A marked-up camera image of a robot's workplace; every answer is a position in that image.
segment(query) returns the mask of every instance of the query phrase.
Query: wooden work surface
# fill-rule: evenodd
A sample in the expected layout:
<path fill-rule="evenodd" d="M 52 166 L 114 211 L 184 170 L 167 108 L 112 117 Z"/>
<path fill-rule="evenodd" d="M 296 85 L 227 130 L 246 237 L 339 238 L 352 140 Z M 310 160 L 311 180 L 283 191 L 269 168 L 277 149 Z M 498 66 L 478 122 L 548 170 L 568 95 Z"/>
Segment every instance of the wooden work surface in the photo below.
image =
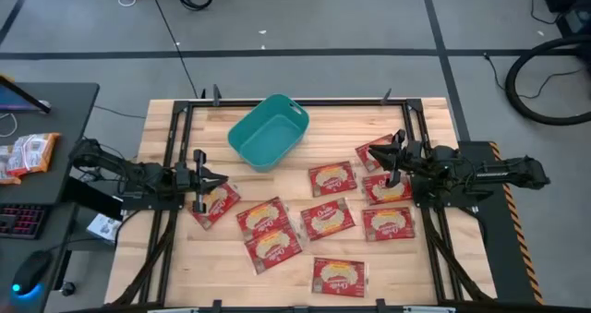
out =
<path fill-rule="evenodd" d="M 151 101 L 139 147 L 139 161 L 163 160 L 173 102 Z M 432 144 L 456 147 L 446 100 L 426 98 L 423 105 Z M 224 107 L 195 111 L 189 154 L 197 148 L 204 150 L 207 167 L 215 173 L 229 175 L 242 199 L 209 231 L 204 231 L 188 212 L 189 201 L 195 198 L 187 197 L 187 207 L 180 212 L 176 226 L 166 296 L 168 307 L 210 307 L 214 299 L 222 299 L 227 307 L 365 306 L 375 305 L 376 298 L 384 298 L 387 305 L 436 304 L 420 211 L 410 201 L 378 208 L 410 206 L 414 213 L 416 238 L 368 243 L 360 219 L 360 212 L 367 208 L 360 185 L 357 190 L 314 199 L 308 178 L 311 167 L 349 161 L 359 183 L 368 172 L 357 158 L 355 147 L 404 128 L 400 107 L 314 106 L 306 110 L 310 124 L 303 140 L 266 174 L 253 171 L 227 142 L 229 129 L 249 109 Z M 179 121 L 177 140 L 181 139 L 183 121 L 183 118 Z M 415 118 L 414 127 L 418 128 Z M 178 159 L 179 145 L 175 144 L 173 160 Z M 194 167 L 190 160 L 187 163 Z M 299 212 L 302 210 L 346 197 L 357 226 L 306 244 L 304 252 L 255 275 L 235 215 L 275 196 L 281 197 L 290 208 L 290 217 L 296 226 L 301 222 Z M 457 209 L 449 209 L 447 217 L 456 257 L 481 289 L 494 296 L 487 255 L 476 220 Z M 105 302 L 120 296 L 142 265 L 151 221 L 152 211 L 143 211 L 122 229 Z M 314 257 L 365 261 L 369 269 L 365 298 L 312 294 Z M 450 296 L 447 268 L 444 262 L 441 266 L 444 267 L 446 293 Z M 157 266 L 152 275 L 151 299 L 155 298 L 159 270 Z"/>

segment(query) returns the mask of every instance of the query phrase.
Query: desk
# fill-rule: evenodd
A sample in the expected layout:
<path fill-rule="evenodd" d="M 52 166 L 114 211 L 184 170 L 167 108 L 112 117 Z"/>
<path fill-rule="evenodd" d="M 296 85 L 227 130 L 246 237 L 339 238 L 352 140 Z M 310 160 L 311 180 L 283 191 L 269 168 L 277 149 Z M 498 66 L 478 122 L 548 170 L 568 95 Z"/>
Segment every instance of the desk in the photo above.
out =
<path fill-rule="evenodd" d="M 19 136 L 59 132 L 49 171 L 30 174 L 19 186 L 0 186 L 0 202 L 56 204 L 61 202 L 70 165 L 67 155 L 84 133 L 99 90 L 95 83 L 19 83 L 23 90 L 52 105 L 49 114 L 16 114 L 18 130 L 10 138 L 0 138 L 0 145 L 12 144 Z M 0 303 L 11 294 L 16 269 L 31 252 L 53 247 L 67 240 L 77 212 L 74 203 L 59 203 L 52 209 L 44 231 L 37 240 L 0 239 Z M 62 264 L 64 249 L 53 250 L 54 259 L 42 279 L 42 291 L 30 300 L 10 297 L 17 312 L 43 312 L 49 292 L 54 287 Z"/>
<path fill-rule="evenodd" d="M 446 100 L 434 98 L 422 102 L 431 143 L 434 146 L 457 146 Z M 151 102 L 139 161 L 163 160 L 173 103 L 172 100 Z M 267 174 L 250 169 L 227 143 L 228 130 L 249 109 L 206 107 L 193 113 L 188 149 L 204 150 L 208 157 L 206 166 L 215 173 L 229 175 L 232 183 L 238 186 L 242 199 L 206 232 L 188 212 L 190 201 L 194 199 L 188 195 L 187 207 L 179 213 L 176 224 L 165 300 L 167 307 L 210 307 L 214 299 L 222 299 L 225 307 L 373 306 L 376 298 L 384 298 L 387 305 L 436 304 L 418 211 L 415 211 L 415 239 L 369 244 L 360 226 L 360 211 L 366 208 L 360 189 L 316 199 L 311 197 L 308 168 L 350 161 L 357 179 L 367 175 L 355 154 L 355 147 L 404 128 L 402 111 L 390 106 L 314 106 L 306 109 L 310 126 L 304 139 Z M 177 141 L 182 130 L 182 125 L 177 128 Z M 179 145 L 175 144 L 174 162 L 178 159 Z M 346 197 L 358 226 L 308 244 L 303 253 L 255 276 L 235 215 L 275 196 L 281 197 L 290 208 L 295 223 L 300 222 L 299 212 L 303 209 Z M 395 205 L 415 209 L 408 201 Z M 151 214 L 151 211 L 141 212 L 122 230 L 105 302 L 121 295 L 145 259 Z M 495 296 L 476 220 L 455 209 L 449 209 L 447 217 L 456 257 L 481 289 Z M 366 297 L 313 295 L 310 292 L 313 257 L 365 261 L 369 265 Z M 152 275 L 150 300 L 155 297 L 158 270 L 156 268 Z M 450 294 L 446 270 L 442 269 L 443 281 L 446 293 Z"/>

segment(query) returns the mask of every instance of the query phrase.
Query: snack package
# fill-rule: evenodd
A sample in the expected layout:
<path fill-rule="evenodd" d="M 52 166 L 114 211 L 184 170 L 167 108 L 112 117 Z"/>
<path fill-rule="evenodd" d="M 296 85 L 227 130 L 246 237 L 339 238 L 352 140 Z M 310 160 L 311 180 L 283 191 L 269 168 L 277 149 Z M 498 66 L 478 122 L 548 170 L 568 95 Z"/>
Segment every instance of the snack package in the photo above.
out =
<path fill-rule="evenodd" d="M 363 297 L 367 277 L 364 262 L 314 258 L 312 293 Z"/>
<path fill-rule="evenodd" d="M 413 198 L 413 190 L 407 175 L 401 175 L 400 183 L 395 187 L 386 187 L 389 174 L 364 177 L 361 182 L 369 205 L 396 202 Z"/>
<path fill-rule="evenodd" d="M 309 240 L 318 240 L 355 226 L 344 198 L 302 211 L 303 225 Z"/>
<path fill-rule="evenodd" d="M 368 241 L 414 238 L 415 228 L 408 207 L 362 211 Z"/>
<path fill-rule="evenodd" d="M 8 174 L 10 155 L 12 155 L 12 146 L 0 146 L 0 185 L 20 184 L 20 179 Z"/>
<path fill-rule="evenodd" d="M 6 172 L 15 177 L 47 172 L 57 137 L 59 133 L 31 134 L 18 138 L 8 159 Z"/>
<path fill-rule="evenodd" d="M 203 197 L 203 202 L 208 206 L 207 213 L 192 212 L 193 217 L 203 226 L 203 229 L 209 230 L 232 206 L 240 201 L 240 195 L 234 188 L 223 184 Z"/>
<path fill-rule="evenodd" d="M 289 225 L 287 208 L 275 197 L 236 215 L 245 240 L 251 240 L 274 229 Z"/>
<path fill-rule="evenodd" d="M 290 224 L 248 240 L 245 246 L 257 274 L 302 251 L 296 232 Z"/>
<path fill-rule="evenodd" d="M 361 147 L 355 148 L 355 152 L 357 153 L 357 156 L 359 156 L 359 159 L 361 160 L 363 165 L 366 167 L 366 169 L 368 169 L 368 172 L 372 172 L 372 171 L 380 168 L 380 163 L 378 161 L 376 161 L 376 159 L 373 158 L 373 156 L 371 156 L 369 154 L 369 152 L 368 152 L 369 146 L 370 145 L 390 144 L 390 143 L 392 143 L 393 137 L 394 137 L 394 135 L 388 134 L 387 136 L 375 139 L 369 143 L 364 144 Z"/>
<path fill-rule="evenodd" d="M 324 165 L 308 170 L 315 197 L 357 188 L 350 162 Z"/>

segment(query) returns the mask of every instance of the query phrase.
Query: small box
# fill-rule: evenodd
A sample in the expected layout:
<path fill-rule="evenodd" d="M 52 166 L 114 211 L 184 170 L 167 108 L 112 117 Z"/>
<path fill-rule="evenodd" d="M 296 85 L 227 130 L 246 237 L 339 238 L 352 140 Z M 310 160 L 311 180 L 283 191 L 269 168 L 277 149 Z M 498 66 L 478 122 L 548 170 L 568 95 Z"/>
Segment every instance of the small box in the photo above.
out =
<path fill-rule="evenodd" d="M 393 137 L 394 137 L 394 135 L 388 134 L 387 136 L 375 139 L 369 143 L 364 144 L 361 147 L 355 148 L 355 152 L 357 153 L 357 156 L 359 156 L 359 159 L 361 160 L 363 165 L 366 167 L 366 169 L 368 169 L 368 172 L 372 172 L 372 171 L 380 168 L 380 163 L 378 161 L 376 161 L 376 159 L 373 158 L 373 156 L 371 156 L 369 154 L 369 152 L 368 152 L 369 146 L 370 145 L 391 144 Z"/>
<path fill-rule="evenodd" d="M 350 162 L 309 169 L 308 174 L 312 183 L 312 196 L 314 197 L 357 188 Z"/>
<path fill-rule="evenodd" d="M 257 274 L 302 251 L 296 233 L 289 224 L 248 240 L 245 245 Z"/>
<path fill-rule="evenodd" d="M 363 297 L 367 275 L 364 262 L 314 258 L 312 293 Z"/>
<path fill-rule="evenodd" d="M 310 240 L 318 240 L 355 226 L 344 198 L 310 208 L 301 214 Z"/>
<path fill-rule="evenodd" d="M 368 241 L 415 237 L 413 218 L 408 207 L 363 211 Z"/>
<path fill-rule="evenodd" d="M 401 175 L 395 187 L 386 187 L 389 174 L 364 177 L 361 182 L 369 205 L 402 201 L 413 198 L 413 190 L 407 175 Z"/>
<path fill-rule="evenodd" d="M 245 240 L 264 235 L 271 230 L 289 225 L 287 208 L 279 197 L 259 204 L 236 215 Z"/>
<path fill-rule="evenodd" d="M 240 195 L 228 184 L 216 187 L 210 194 L 203 196 L 203 202 L 209 206 L 207 213 L 192 212 L 203 229 L 209 230 L 238 201 Z"/>

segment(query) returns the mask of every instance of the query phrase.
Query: laptop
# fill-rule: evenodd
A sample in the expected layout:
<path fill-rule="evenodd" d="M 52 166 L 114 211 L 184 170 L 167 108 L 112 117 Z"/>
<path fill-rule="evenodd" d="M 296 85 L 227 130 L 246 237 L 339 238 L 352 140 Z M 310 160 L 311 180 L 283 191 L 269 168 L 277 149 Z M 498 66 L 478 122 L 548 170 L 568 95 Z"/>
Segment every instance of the laptop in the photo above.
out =
<path fill-rule="evenodd" d="M 7 78 L 0 76 L 0 114 L 25 111 L 49 114 L 51 104 L 37 100 Z"/>

